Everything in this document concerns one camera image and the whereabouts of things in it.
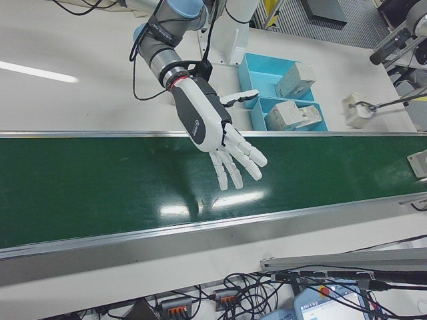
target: conveyor belt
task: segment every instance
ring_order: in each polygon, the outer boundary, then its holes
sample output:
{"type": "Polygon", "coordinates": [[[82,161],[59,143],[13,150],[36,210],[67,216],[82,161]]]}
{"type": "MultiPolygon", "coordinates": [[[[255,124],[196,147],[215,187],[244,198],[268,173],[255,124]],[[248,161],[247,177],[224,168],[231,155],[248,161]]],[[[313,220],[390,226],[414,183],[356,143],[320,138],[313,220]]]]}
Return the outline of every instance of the conveyor belt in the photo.
{"type": "Polygon", "coordinates": [[[425,135],[247,139],[264,176],[224,192],[186,137],[0,139],[0,248],[427,191],[406,160],[425,135]]]}

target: blue tray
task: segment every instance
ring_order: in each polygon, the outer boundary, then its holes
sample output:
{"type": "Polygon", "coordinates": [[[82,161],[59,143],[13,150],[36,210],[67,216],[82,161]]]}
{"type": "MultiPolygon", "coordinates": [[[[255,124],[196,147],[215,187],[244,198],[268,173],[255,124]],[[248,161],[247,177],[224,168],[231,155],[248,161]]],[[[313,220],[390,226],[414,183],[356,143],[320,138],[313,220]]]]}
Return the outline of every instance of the blue tray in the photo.
{"type": "Polygon", "coordinates": [[[251,110],[251,119],[252,119],[252,127],[256,131],[267,131],[266,121],[264,117],[270,112],[270,110],[274,107],[276,103],[281,103],[283,101],[295,101],[295,104],[298,108],[307,107],[308,105],[313,105],[322,116],[322,122],[319,122],[317,125],[311,128],[302,127],[301,129],[297,129],[296,131],[327,131],[326,123],[322,114],[322,110],[318,103],[311,101],[302,101],[302,100],[292,100],[292,99],[282,99],[282,98],[268,98],[268,97],[260,97],[255,101],[255,106],[251,110]]]}
{"type": "MultiPolygon", "coordinates": [[[[242,91],[257,89],[260,92],[259,97],[278,98],[274,85],[294,64],[295,61],[292,60],[246,53],[238,69],[242,91]]],[[[312,90],[309,90],[300,100],[314,102],[312,90]]],[[[255,104],[254,100],[245,101],[248,109],[252,109],[255,104]]]]}

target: grated floor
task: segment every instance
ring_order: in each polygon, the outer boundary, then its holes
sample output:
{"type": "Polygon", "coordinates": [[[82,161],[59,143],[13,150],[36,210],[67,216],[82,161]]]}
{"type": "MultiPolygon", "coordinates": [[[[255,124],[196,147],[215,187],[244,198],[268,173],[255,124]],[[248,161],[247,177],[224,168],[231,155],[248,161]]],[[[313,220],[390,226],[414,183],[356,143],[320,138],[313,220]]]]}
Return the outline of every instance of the grated floor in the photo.
{"type": "MultiPolygon", "coordinates": [[[[300,0],[288,0],[280,10],[277,27],[269,30],[369,49],[390,33],[372,0],[338,1],[348,20],[344,27],[310,20],[300,0]]],[[[254,17],[256,27],[261,29],[267,17],[263,1],[260,1],[254,17]]]]}

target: white box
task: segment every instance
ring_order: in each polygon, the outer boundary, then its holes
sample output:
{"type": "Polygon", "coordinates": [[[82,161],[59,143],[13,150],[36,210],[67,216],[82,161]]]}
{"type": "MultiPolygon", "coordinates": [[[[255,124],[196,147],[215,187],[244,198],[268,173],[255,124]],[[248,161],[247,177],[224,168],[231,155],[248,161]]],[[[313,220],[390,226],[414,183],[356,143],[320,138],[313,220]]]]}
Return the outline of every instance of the white box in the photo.
{"type": "Polygon", "coordinates": [[[313,127],[317,125],[319,122],[322,122],[322,116],[320,112],[313,105],[309,105],[308,107],[300,108],[300,113],[302,116],[302,123],[296,127],[296,129],[302,127],[313,127]]]}
{"type": "Polygon", "coordinates": [[[276,104],[265,117],[267,130],[292,131],[304,120],[293,101],[276,104]]]}
{"type": "Polygon", "coordinates": [[[407,156],[417,178],[427,178],[427,150],[407,156]]]}
{"type": "Polygon", "coordinates": [[[312,66],[295,62],[274,88],[278,97],[301,99],[314,82],[316,82],[316,78],[312,66]]]}
{"type": "Polygon", "coordinates": [[[361,101],[368,102],[364,95],[356,92],[353,92],[342,101],[346,125],[356,129],[363,128],[375,116],[375,112],[371,111],[369,107],[356,105],[357,102],[361,101]]]}

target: screen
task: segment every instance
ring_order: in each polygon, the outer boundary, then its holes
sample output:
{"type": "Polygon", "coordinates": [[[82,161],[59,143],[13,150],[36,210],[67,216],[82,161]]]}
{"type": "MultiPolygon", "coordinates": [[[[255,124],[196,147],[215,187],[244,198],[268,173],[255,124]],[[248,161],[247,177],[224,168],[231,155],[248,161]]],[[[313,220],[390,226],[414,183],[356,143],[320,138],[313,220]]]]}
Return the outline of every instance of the screen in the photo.
{"type": "MultiPolygon", "coordinates": [[[[357,294],[350,293],[343,295],[346,299],[360,305],[357,294]]],[[[348,301],[343,300],[341,297],[338,300],[347,304],[348,301]]],[[[301,307],[302,316],[304,320],[365,320],[363,312],[349,308],[341,303],[333,300],[316,301],[301,307]]]]}

